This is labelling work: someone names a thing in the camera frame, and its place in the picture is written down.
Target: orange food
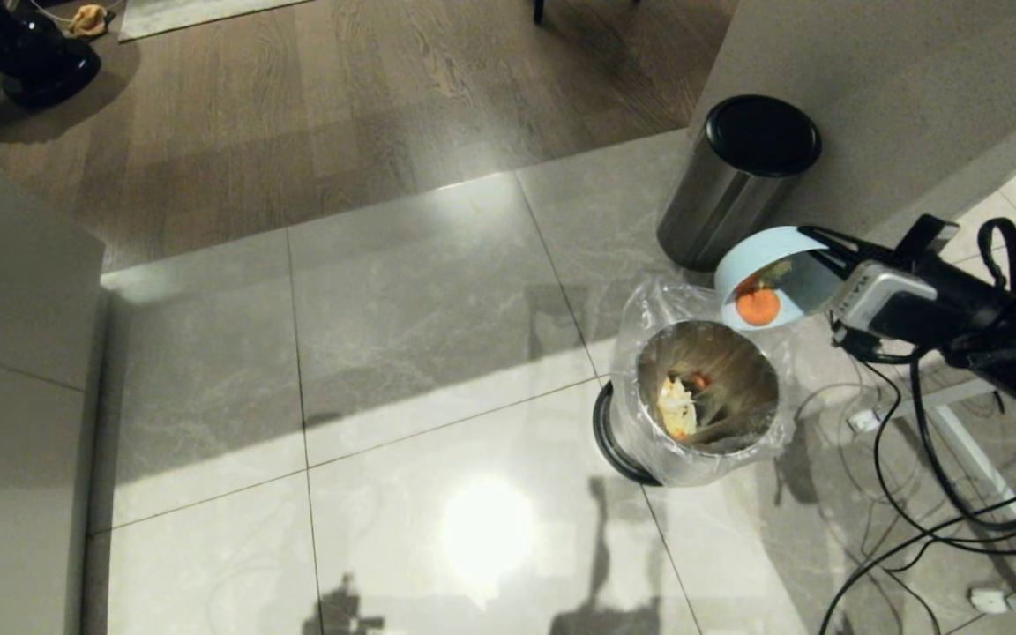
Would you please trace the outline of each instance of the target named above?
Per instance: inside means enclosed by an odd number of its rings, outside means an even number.
[[[739,317],[751,326],[766,326],[773,322],[781,305],[778,295],[771,290],[751,290],[739,294],[735,301]]]

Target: wall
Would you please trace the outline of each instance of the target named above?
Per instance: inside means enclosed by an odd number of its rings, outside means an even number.
[[[0,632],[79,627],[103,257],[0,172]]]
[[[798,105],[824,140],[772,224],[890,244],[1016,172],[1016,3],[743,0],[693,126],[746,92]]]

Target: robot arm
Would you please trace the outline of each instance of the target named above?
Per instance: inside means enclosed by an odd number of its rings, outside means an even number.
[[[886,365],[917,363],[929,351],[940,351],[949,365],[974,371],[1016,397],[1016,228],[995,219],[979,231],[995,284],[940,260],[939,251],[958,229],[923,216],[895,250],[822,228],[799,232],[829,248],[811,256],[844,280],[832,303],[834,345],[860,361]],[[991,257],[995,230],[1003,233],[1011,261],[1008,289]],[[882,338],[911,343],[912,353],[885,355]]]

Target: plastic bag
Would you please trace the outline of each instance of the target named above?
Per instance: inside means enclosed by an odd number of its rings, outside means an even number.
[[[665,486],[709,484],[778,455],[793,434],[789,338],[778,331],[732,330],[714,292],[647,278],[625,305],[611,369],[618,447]],[[673,381],[693,392],[690,437],[665,431],[658,397]]]

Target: white tile floor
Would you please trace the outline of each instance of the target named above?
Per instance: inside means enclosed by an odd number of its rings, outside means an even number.
[[[808,394],[783,457],[653,490],[593,444],[593,398],[685,151],[672,133],[113,273],[85,632],[808,634],[858,563],[910,535],[880,501],[888,395],[827,326],[786,331]],[[964,217],[1016,221],[1016,178]],[[967,246],[952,257],[963,266]],[[886,472],[942,495],[905,438]],[[944,632],[1013,563],[904,576]],[[884,574],[850,631],[928,632]]]

